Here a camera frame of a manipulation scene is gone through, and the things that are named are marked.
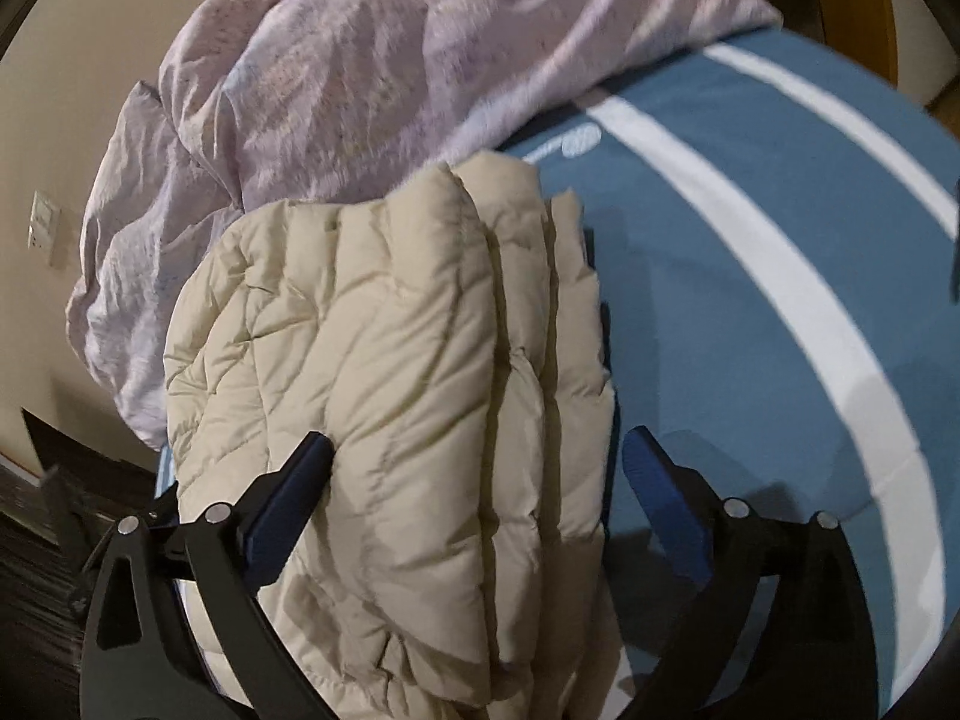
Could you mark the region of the lilac floral duvet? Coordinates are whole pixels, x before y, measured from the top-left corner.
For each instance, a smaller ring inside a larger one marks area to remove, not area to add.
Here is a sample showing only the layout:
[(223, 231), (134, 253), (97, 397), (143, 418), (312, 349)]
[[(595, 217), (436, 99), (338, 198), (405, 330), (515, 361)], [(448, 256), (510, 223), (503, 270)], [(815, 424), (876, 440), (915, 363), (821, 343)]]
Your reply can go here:
[(381, 197), (609, 76), (779, 23), (768, 0), (203, 0), (117, 117), (68, 341), (159, 449), (172, 309), (239, 216)]

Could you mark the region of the beige quilted puffer jacket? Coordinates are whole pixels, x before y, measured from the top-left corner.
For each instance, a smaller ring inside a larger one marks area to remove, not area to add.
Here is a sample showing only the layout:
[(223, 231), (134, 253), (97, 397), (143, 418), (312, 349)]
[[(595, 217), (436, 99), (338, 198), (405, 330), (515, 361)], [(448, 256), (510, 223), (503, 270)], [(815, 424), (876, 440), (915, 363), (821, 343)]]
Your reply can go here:
[(615, 406), (573, 192), (483, 151), (384, 199), (263, 206), (185, 283), (164, 367), (184, 517), (332, 442), (259, 600), (338, 715), (565, 715)]

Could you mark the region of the blue white striped bed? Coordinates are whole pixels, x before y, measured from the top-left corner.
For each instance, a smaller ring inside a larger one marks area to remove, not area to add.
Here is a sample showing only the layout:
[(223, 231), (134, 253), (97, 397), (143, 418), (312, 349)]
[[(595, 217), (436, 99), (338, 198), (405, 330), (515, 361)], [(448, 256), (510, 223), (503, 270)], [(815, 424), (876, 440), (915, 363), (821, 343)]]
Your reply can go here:
[(615, 394), (560, 718), (610, 717), (690, 589), (628, 488), (638, 424), (721, 496), (838, 518), (895, 707), (958, 611), (955, 140), (846, 60), (757, 31), (612, 78), (496, 153), (578, 197)]

